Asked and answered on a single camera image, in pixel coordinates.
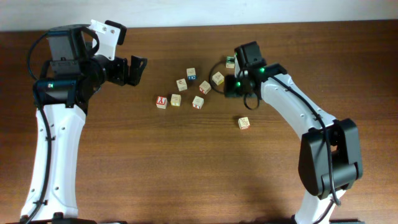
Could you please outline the yellow sided wooden block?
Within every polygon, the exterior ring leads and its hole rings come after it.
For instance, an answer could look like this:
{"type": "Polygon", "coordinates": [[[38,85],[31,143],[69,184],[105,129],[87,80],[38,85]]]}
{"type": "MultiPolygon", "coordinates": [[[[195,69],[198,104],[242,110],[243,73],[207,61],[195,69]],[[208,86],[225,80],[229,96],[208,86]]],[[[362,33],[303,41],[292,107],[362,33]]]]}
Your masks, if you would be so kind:
{"type": "Polygon", "coordinates": [[[217,86],[224,82],[224,76],[221,72],[216,72],[211,79],[217,86]]]}

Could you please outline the green Z wooden block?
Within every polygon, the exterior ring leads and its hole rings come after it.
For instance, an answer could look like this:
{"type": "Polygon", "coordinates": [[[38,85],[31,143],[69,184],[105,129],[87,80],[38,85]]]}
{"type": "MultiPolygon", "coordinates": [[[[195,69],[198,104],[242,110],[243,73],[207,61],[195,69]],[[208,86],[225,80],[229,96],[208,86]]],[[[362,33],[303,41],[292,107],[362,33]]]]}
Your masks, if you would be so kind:
{"type": "Polygon", "coordinates": [[[234,67],[235,67],[235,57],[227,56],[226,57],[226,65],[225,65],[225,67],[226,68],[230,68],[230,69],[234,69],[234,67]]]}

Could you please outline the red X wooden block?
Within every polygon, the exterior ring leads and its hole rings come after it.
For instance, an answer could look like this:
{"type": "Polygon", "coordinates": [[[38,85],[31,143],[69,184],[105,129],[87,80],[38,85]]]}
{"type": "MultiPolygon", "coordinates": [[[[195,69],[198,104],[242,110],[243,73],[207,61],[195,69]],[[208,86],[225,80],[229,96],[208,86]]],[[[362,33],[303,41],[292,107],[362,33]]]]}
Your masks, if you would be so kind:
{"type": "Polygon", "coordinates": [[[211,85],[207,81],[203,81],[199,86],[199,90],[206,95],[211,90],[211,85]]]}

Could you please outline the red bottom wooden block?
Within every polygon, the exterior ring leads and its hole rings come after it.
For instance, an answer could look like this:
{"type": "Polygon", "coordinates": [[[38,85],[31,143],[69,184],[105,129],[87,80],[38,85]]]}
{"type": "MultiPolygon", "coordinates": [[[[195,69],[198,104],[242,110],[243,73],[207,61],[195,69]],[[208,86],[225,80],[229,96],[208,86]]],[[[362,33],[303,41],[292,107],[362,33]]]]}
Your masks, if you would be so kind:
{"type": "Polygon", "coordinates": [[[192,106],[196,109],[202,109],[204,104],[204,99],[202,97],[199,96],[195,96],[193,101],[192,101],[192,106]]]}

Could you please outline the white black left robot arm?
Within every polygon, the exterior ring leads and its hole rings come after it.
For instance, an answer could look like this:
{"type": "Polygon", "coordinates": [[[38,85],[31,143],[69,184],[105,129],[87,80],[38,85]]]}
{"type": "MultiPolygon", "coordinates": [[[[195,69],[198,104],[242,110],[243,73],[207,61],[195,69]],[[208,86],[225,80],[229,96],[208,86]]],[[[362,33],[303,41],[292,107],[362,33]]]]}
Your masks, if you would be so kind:
{"type": "Polygon", "coordinates": [[[51,58],[32,87],[37,149],[21,223],[80,223],[75,195],[76,162],[90,98],[102,84],[136,86],[147,59],[119,58],[127,29],[91,21],[49,29],[51,58]]]}

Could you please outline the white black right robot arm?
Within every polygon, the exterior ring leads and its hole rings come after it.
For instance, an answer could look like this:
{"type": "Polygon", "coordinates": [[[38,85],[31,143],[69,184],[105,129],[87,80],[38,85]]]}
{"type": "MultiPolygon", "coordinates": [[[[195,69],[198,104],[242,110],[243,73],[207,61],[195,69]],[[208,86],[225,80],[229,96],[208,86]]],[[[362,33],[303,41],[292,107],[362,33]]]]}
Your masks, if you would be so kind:
{"type": "Polygon", "coordinates": [[[257,42],[234,50],[234,74],[224,81],[226,97],[256,97],[272,106],[301,140],[298,173],[305,187],[293,223],[329,223],[340,198],[363,176],[358,127],[317,106],[280,64],[267,64],[257,42]]]}

